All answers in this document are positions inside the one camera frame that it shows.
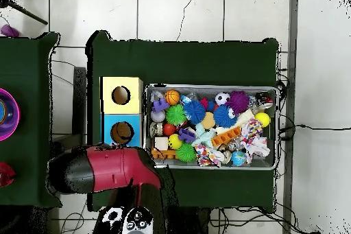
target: purple bowl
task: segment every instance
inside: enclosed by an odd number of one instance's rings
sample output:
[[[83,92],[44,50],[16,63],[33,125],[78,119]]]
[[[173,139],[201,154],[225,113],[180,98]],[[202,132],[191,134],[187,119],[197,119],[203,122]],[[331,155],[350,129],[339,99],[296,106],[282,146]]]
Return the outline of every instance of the purple bowl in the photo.
[[[20,119],[19,105],[11,94],[0,89],[0,141],[7,139],[16,130]]]

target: orange ball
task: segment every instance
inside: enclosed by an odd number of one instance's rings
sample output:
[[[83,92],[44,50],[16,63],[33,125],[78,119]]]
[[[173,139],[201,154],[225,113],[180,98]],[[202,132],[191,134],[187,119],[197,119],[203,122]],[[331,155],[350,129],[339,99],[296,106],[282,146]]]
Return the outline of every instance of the orange ball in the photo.
[[[169,105],[176,105],[179,102],[180,95],[175,90],[169,90],[165,93],[165,99]]]

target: blue ball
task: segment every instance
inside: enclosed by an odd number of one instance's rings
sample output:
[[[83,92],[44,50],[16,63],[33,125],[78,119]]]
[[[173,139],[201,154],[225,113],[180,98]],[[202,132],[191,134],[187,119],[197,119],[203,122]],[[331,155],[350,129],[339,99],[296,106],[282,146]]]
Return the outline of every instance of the blue ball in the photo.
[[[185,115],[190,119],[194,125],[200,123],[205,118],[205,107],[199,101],[193,100],[183,106]]]
[[[226,105],[219,106],[216,111],[213,113],[213,118],[218,126],[229,128],[233,126],[236,122],[238,117],[235,116],[234,118],[229,117],[230,114],[230,107]]]

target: purple toy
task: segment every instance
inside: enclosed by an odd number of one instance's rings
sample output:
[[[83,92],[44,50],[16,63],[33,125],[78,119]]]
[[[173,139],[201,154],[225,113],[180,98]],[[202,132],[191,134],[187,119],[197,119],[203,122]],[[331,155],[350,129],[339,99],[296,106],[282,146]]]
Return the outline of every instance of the purple toy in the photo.
[[[7,36],[7,37],[19,37],[19,31],[14,29],[13,27],[9,26],[8,24],[5,24],[1,28],[1,34]]]
[[[235,114],[245,112],[249,106],[250,98],[244,91],[233,91],[230,94],[229,101],[226,102]]]
[[[154,112],[160,112],[164,109],[167,109],[169,107],[169,104],[166,102],[165,98],[161,98],[158,101],[153,101],[153,106],[152,106],[152,110]]]
[[[185,129],[179,130],[178,138],[179,140],[184,140],[186,143],[193,142],[196,139],[195,134]]]
[[[0,89],[0,141],[7,139],[19,124],[20,110],[11,94]]]

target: dark green tablecloth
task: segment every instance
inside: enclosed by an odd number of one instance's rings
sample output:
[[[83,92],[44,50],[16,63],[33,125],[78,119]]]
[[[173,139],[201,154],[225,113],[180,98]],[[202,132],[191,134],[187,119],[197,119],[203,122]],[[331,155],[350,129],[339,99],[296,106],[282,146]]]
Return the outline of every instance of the dark green tablecloth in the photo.
[[[50,94],[48,62],[58,34],[38,39],[0,37],[0,87],[21,109],[14,134],[0,141],[0,161],[16,172],[15,181],[0,188],[0,204],[59,206],[46,190],[49,160]]]
[[[275,86],[275,39],[263,43],[113,41],[95,32],[87,43],[88,141],[99,142],[99,77],[139,77],[144,84]],[[273,209],[274,171],[173,169],[180,206],[262,206]],[[110,191],[93,194],[95,209]]]

